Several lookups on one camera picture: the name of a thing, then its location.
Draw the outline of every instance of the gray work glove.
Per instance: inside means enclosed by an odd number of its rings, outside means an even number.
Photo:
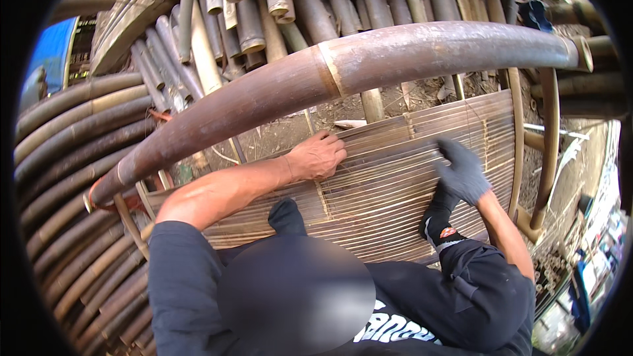
[[[447,191],[474,206],[491,188],[481,170],[479,157],[459,142],[448,138],[437,139],[437,146],[439,152],[451,162],[450,166],[441,162],[436,164],[436,171]]]

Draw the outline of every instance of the black sock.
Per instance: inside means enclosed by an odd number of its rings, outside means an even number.
[[[273,206],[268,214],[268,224],[279,235],[308,235],[297,203],[290,198],[284,198]]]
[[[435,195],[433,195],[431,204],[422,216],[418,231],[438,253],[446,247],[466,239],[448,223],[451,213],[459,202],[460,199],[457,196],[446,191],[442,181],[437,182]]]

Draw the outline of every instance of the navy shirt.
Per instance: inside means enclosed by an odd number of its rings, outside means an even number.
[[[196,228],[183,222],[161,222],[154,228],[149,249],[149,302],[158,355],[265,355],[222,324],[216,296],[224,266]],[[407,311],[396,307],[398,301],[382,290],[381,282],[387,278],[370,272],[376,284],[376,305],[370,321],[352,340],[324,354],[384,354],[380,348],[392,350],[395,355],[481,354],[442,344],[433,333],[433,322],[421,324],[409,319]],[[534,299],[530,310],[511,340],[490,355],[531,355]]]

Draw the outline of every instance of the woven bamboo mat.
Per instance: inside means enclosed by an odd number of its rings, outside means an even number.
[[[295,199],[310,236],[349,249],[364,262],[431,261],[434,250],[418,223],[433,196],[443,160],[435,139],[456,139],[479,155],[504,209],[514,171],[514,124],[509,90],[405,114],[338,134],[347,159],[326,181],[286,186],[208,228],[216,249],[273,235],[268,211],[281,198]],[[153,205],[159,205],[154,198]],[[477,210],[460,202],[451,224],[461,234],[485,238]]]

